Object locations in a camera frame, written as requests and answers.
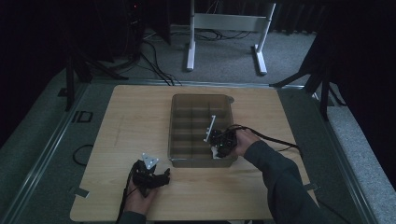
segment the dark fabric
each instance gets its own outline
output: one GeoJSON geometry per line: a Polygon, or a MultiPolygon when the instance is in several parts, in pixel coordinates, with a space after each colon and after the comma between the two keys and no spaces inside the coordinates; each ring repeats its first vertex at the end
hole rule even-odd
{"type": "Polygon", "coordinates": [[[146,216],[136,212],[123,212],[119,224],[145,224],[146,216]]]}
{"type": "Polygon", "coordinates": [[[262,171],[268,206],[276,223],[328,223],[304,189],[297,165],[263,141],[253,143],[245,159],[262,171]]]}

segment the plastic tray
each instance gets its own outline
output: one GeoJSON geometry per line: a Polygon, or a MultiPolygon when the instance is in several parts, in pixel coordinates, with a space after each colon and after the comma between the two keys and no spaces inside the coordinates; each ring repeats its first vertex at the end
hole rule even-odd
{"type": "Polygon", "coordinates": [[[168,157],[174,167],[229,167],[236,157],[213,159],[209,143],[205,142],[212,116],[213,129],[224,131],[233,124],[230,103],[232,97],[223,94],[176,94],[172,98],[168,157]]]}

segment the wooden table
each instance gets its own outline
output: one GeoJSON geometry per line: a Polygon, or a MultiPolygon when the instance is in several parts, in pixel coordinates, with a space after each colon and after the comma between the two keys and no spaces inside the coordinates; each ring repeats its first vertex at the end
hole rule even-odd
{"type": "MultiPolygon", "coordinates": [[[[132,165],[143,152],[159,158],[155,174],[171,168],[171,182],[161,188],[148,220],[247,220],[272,218],[262,173],[243,158],[229,168],[174,168],[167,158],[172,96],[176,93],[227,94],[233,122],[294,143],[276,90],[261,88],[117,86],[70,217],[75,221],[117,218],[122,190],[132,165]]],[[[285,146],[268,143],[275,149],[285,146]]],[[[297,150],[282,152],[294,160],[305,184],[306,170],[297,150]]]]}

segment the white metal stand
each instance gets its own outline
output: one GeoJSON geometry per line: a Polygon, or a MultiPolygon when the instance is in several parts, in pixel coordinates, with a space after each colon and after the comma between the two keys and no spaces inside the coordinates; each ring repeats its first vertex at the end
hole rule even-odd
{"type": "Polygon", "coordinates": [[[267,74],[265,67],[262,48],[264,46],[265,38],[267,37],[268,29],[271,24],[271,19],[274,14],[276,4],[272,3],[269,7],[266,17],[253,16],[235,16],[235,15],[220,15],[220,14],[204,14],[195,13],[195,1],[191,0],[191,18],[190,18],[190,44],[189,55],[187,59],[187,70],[194,69],[195,57],[195,29],[214,29],[214,30],[238,30],[248,32],[260,32],[259,44],[254,46],[255,54],[262,75],[267,74]]]}

